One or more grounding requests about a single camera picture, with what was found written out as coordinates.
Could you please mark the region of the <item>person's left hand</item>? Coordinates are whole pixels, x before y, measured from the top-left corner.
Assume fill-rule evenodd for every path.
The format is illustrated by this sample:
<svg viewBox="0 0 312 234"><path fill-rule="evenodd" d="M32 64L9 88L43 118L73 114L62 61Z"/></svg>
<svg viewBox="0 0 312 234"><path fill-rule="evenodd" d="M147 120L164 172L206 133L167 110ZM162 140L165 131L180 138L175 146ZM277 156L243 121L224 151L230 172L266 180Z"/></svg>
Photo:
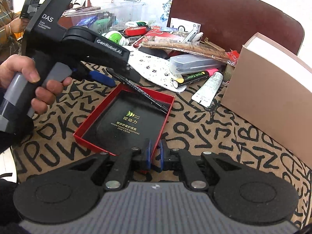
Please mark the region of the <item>person's left hand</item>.
<svg viewBox="0 0 312 234"><path fill-rule="evenodd" d="M26 56L14 54L1 64L1 87L7 88L13 80L15 73L21 72L30 83L40 81L40 76L35 68L34 61ZM35 90L35 98L31 100L31 106L38 114L46 113L48 106L52 105L56 96L63 92L64 87L69 86L72 79L67 77L63 82L49 80L46 87L38 87Z"/></svg>

